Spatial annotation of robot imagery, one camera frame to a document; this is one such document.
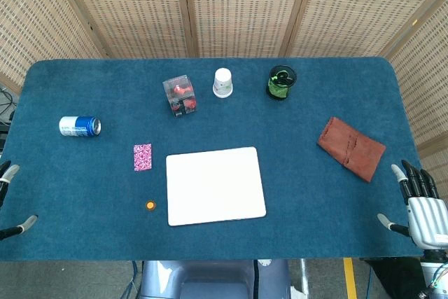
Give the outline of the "brown leather pouch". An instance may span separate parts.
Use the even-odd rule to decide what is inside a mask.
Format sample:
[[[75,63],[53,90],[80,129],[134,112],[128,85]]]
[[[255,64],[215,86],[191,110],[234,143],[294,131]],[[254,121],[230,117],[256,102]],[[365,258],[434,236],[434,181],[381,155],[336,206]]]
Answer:
[[[386,147],[336,117],[325,125],[317,144],[343,167],[371,182]]]

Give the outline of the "teal cloth-covered table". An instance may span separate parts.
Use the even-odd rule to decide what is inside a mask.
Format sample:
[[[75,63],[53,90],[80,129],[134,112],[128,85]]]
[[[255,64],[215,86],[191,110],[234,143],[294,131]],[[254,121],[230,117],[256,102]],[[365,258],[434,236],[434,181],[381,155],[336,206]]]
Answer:
[[[286,99],[270,70],[297,81]],[[215,72],[232,73],[229,97]],[[176,117],[162,82],[186,75],[197,100]],[[0,242],[0,260],[182,260],[412,256],[419,250],[377,220],[407,214],[392,164],[419,164],[393,67],[381,57],[46,60],[33,64],[2,153],[20,166],[0,227],[38,221]],[[64,116],[94,116],[95,137],[62,136]],[[318,144],[331,117],[385,145],[371,182]],[[152,169],[135,172],[135,144]],[[263,218],[171,227],[166,157],[254,146]],[[149,211],[147,201],[156,208]]]

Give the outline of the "white paper cup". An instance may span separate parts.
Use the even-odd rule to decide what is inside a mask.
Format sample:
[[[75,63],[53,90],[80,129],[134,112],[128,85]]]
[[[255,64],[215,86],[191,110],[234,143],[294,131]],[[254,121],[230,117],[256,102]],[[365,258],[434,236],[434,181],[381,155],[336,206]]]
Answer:
[[[218,98],[226,98],[232,94],[232,73],[227,68],[219,68],[215,72],[213,93]]]

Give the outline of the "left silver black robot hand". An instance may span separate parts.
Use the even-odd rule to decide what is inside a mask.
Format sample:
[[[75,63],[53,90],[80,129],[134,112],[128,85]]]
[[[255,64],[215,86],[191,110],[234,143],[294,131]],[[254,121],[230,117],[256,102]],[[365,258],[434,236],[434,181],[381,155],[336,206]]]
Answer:
[[[0,209],[4,204],[8,187],[19,169],[20,166],[12,165],[10,160],[7,160],[0,165]],[[34,214],[19,225],[6,229],[0,229],[0,241],[16,235],[21,235],[22,233],[28,231],[38,221],[38,218],[39,216]]]

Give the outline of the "clear box with red items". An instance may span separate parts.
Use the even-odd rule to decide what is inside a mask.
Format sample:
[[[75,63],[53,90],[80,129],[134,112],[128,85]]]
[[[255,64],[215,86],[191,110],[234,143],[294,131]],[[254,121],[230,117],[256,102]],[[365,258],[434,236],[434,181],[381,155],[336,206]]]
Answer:
[[[193,85],[186,75],[170,78],[162,82],[172,113],[176,116],[193,113],[197,100]]]

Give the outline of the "woven bamboo folding screen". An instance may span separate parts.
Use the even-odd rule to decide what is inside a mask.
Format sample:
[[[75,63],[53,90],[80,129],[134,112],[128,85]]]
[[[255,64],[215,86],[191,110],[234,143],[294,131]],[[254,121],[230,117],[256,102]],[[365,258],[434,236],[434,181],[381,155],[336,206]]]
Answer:
[[[0,0],[0,125],[39,60],[369,55],[448,202],[448,0]]]

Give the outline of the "blue silver drink can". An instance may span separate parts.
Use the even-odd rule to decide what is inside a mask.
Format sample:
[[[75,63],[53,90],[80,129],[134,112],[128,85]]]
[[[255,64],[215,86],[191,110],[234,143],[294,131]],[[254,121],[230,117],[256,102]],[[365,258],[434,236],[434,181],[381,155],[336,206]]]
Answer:
[[[94,116],[64,116],[59,121],[59,131],[66,137],[95,137],[101,129],[100,119]]]

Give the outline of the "grey blue robot torso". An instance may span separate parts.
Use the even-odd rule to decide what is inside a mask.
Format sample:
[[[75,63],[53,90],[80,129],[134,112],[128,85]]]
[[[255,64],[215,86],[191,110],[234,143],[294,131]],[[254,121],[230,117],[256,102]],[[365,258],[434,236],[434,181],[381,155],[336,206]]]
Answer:
[[[138,299],[291,299],[286,260],[147,260]]]

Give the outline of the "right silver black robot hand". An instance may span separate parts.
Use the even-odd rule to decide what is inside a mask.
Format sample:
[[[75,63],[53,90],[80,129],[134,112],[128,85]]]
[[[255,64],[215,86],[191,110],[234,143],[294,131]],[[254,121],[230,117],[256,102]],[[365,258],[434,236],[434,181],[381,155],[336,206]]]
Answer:
[[[438,193],[433,177],[403,160],[391,165],[400,186],[407,210],[408,225],[390,221],[378,213],[379,222],[387,229],[409,237],[423,250],[448,250],[448,207]]]

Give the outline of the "white rectangular board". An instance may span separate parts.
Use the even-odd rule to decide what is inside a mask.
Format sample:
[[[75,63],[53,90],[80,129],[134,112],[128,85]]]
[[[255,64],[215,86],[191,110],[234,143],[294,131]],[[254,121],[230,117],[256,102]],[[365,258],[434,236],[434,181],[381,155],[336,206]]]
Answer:
[[[255,147],[168,155],[170,226],[236,221],[266,215]]]

